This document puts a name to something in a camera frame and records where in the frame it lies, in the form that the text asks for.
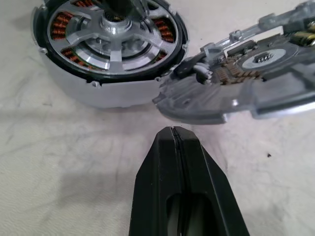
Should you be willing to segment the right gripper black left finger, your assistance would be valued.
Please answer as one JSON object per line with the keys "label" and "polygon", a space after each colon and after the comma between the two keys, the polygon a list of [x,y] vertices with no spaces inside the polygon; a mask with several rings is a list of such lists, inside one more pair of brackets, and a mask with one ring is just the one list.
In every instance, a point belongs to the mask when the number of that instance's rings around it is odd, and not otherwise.
{"label": "right gripper black left finger", "polygon": [[181,192],[172,127],[160,130],[135,179],[129,236],[168,236],[167,200]]}

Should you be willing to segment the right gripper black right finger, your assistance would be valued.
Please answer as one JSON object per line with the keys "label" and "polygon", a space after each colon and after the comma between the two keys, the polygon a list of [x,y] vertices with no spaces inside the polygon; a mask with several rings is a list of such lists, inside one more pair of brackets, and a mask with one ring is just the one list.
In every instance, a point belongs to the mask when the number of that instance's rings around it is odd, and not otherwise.
{"label": "right gripper black right finger", "polygon": [[226,175],[197,136],[181,127],[173,134],[185,183],[181,236],[250,236]]}

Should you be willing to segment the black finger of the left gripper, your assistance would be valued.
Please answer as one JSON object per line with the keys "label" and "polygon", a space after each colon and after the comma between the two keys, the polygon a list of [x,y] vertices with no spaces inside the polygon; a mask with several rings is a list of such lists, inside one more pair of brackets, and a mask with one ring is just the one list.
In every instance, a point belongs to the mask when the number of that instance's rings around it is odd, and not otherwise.
{"label": "black finger of the left gripper", "polygon": [[143,18],[140,0],[102,0],[102,6],[112,16]]}

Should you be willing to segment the silver motor cover with board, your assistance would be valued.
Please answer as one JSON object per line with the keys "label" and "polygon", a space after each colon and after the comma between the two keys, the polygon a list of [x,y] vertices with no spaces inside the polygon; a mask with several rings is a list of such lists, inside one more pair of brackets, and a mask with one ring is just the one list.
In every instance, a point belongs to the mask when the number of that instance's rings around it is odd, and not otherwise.
{"label": "silver motor cover with board", "polygon": [[260,119],[315,110],[315,0],[205,45],[162,77],[153,102],[197,125],[241,111]]}

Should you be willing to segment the silver motor base with coils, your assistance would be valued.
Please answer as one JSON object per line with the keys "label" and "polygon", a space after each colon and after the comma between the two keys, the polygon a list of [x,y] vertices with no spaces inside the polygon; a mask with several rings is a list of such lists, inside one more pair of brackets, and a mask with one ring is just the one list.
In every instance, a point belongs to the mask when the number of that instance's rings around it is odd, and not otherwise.
{"label": "silver motor base with coils", "polygon": [[183,60],[189,37],[166,0],[140,1],[142,19],[112,16],[102,0],[43,0],[33,10],[33,40],[65,94],[97,108],[158,96],[160,77]]}

